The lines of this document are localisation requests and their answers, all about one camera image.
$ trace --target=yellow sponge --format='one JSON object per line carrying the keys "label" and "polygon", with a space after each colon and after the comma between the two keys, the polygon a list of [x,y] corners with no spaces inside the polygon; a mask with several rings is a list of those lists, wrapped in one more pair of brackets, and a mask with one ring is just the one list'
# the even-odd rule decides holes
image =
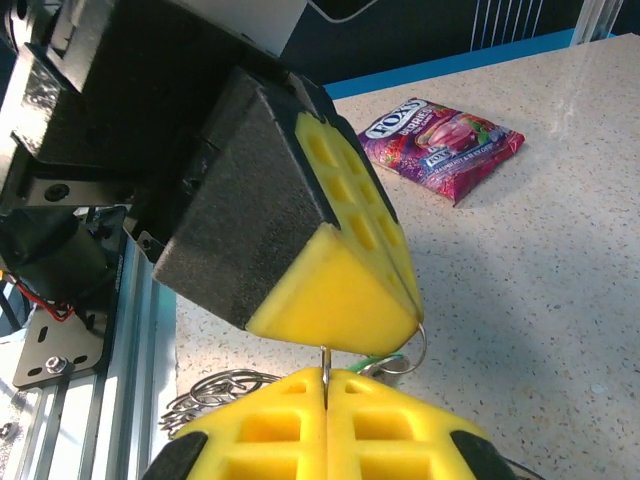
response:
{"label": "yellow sponge", "polygon": [[208,436],[188,480],[326,480],[320,371],[302,370],[187,424]]}
{"label": "yellow sponge", "polygon": [[295,134],[338,225],[318,227],[246,329],[293,343],[391,353],[424,313],[404,232],[367,160],[340,131],[301,113]]}
{"label": "yellow sponge", "polygon": [[474,424],[374,380],[302,370],[185,426],[208,440],[187,480],[512,480]]}

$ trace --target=key ring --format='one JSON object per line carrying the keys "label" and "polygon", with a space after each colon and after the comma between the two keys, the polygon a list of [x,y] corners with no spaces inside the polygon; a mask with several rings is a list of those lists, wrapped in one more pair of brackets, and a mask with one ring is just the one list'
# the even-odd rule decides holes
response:
{"label": "key ring", "polygon": [[420,356],[418,357],[418,361],[416,363],[414,363],[413,365],[410,364],[404,370],[392,370],[392,369],[386,368],[384,366],[384,363],[381,363],[381,364],[378,365],[378,367],[380,368],[380,371],[382,371],[384,373],[387,373],[389,375],[405,375],[407,373],[413,372],[416,368],[418,368],[420,365],[422,365],[422,362],[424,361],[425,357],[427,356],[427,334],[424,331],[424,326],[422,325],[422,323],[418,323],[418,333],[420,334],[420,337],[422,337],[422,351],[420,352]]}
{"label": "key ring", "polygon": [[407,359],[407,357],[405,357],[404,355],[399,354],[399,353],[394,353],[392,355],[389,355],[388,357],[379,358],[376,361],[370,362],[365,367],[363,367],[360,370],[358,370],[357,373],[359,375],[363,375],[365,377],[370,377],[370,378],[373,378],[373,379],[377,379],[377,377],[380,374],[385,373],[382,370],[382,367],[385,366],[385,365],[388,365],[390,363],[402,363],[403,365],[407,365],[407,367],[405,367],[405,368],[408,368],[409,365],[410,365],[409,360]]}

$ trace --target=bolt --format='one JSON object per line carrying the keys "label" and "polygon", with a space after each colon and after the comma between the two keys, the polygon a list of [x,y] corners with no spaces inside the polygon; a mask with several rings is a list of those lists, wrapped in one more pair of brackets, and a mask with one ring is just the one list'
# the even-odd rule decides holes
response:
{"label": "bolt", "polygon": [[49,373],[62,373],[67,367],[67,359],[62,357],[51,357],[44,364]]}
{"label": "bolt", "polygon": [[0,427],[0,441],[6,442],[11,440],[18,431],[18,426],[15,423],[7,422]]}

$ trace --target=countertop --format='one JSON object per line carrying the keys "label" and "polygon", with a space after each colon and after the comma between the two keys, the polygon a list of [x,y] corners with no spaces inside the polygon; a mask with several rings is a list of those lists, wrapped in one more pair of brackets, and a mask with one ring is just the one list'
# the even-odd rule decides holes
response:
{"label": "countertop", "polygon": [[[639,65],[627,35],[336,102],[358,132],[418,96],[526,136],[456,208],[377,172],[427,311],[427,359],[399,388],[549,479],[640,478]],[[184,299],[176,344],[180,392],[228,368],[320,361]]]}

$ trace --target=candy packet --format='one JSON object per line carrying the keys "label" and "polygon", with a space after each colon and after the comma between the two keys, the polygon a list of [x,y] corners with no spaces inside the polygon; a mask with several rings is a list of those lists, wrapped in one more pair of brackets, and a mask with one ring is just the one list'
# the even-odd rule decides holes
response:
{"label": "candy packet", "polygon": [[358,135],[374,164],[429,190],[462,200],[524,136],[481,117],[411,98]]}

